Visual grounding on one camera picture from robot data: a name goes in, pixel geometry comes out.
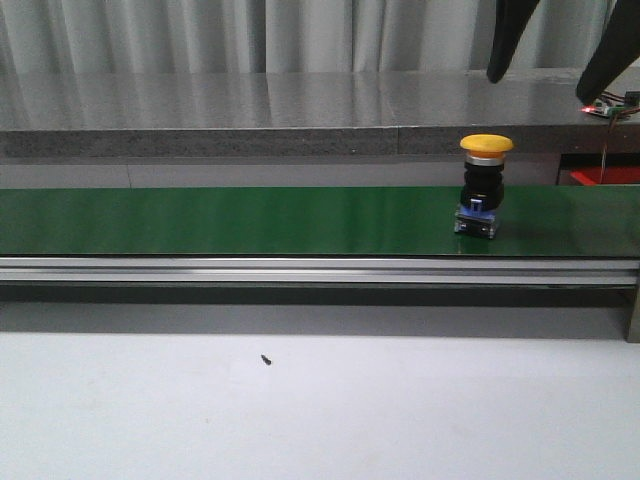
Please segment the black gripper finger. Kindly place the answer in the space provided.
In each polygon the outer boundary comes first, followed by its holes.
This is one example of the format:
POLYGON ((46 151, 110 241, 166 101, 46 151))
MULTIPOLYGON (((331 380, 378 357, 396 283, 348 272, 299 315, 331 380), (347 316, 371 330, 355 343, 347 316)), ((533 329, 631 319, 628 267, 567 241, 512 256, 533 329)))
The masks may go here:
POLYGON ((592 103, 639 58, 639 1, 616 2, 601 40, 576 86, 581 103, 592 103))
POLYGON ((496 84, 508 70, 519 41, 539 0, 497 0, 488 80, 496 84))

